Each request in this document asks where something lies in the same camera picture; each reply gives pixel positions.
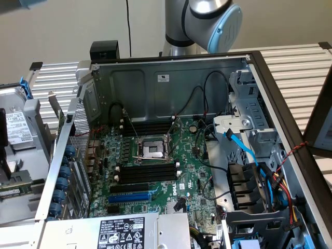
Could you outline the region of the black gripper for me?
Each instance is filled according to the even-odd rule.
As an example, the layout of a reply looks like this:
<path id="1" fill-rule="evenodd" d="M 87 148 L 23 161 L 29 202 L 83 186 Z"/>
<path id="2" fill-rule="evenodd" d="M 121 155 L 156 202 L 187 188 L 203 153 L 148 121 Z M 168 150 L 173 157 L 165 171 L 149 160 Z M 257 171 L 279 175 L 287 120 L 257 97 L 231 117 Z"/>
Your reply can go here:
<path id="1" fill-rule="evenodd" d="M 11 178 L 11 170 L 6 161 L 5 151 L 8 144 L 6 111 L 4 108 L 1 108 L 1 181 L 9 181 Z"/>

